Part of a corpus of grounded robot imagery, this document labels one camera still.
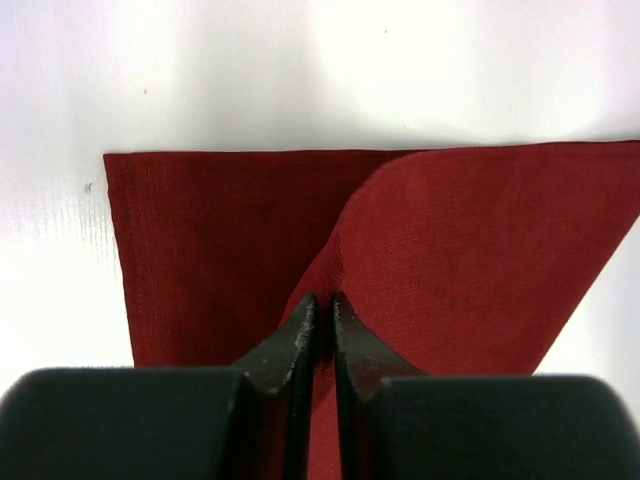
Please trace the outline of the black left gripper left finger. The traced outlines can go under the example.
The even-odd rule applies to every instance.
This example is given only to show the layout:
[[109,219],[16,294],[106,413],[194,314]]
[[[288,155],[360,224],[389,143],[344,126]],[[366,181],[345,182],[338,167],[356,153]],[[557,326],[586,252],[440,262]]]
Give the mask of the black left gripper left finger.
[[1,402],[5,479],[303,479],[317,303],[226,367],[62,368]]

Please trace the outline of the dark red cloth napkin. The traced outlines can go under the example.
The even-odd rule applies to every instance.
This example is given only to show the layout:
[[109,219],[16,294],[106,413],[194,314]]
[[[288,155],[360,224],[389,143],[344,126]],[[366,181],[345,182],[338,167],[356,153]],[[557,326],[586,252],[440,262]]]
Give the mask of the dark red cloth napkin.
[[336,295],[427,375],[536,376],[639,215],[635,141],[104,166],[136,368],[229,366],[316,300],[309,479],[346,479]]

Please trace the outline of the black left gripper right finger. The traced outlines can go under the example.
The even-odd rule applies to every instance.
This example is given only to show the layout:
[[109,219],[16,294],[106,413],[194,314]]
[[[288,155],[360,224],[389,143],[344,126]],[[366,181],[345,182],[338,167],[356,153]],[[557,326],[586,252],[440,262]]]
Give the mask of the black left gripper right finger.
[[635,479],[639,433],[587,376],[427,375],[334,297],[346,479]]

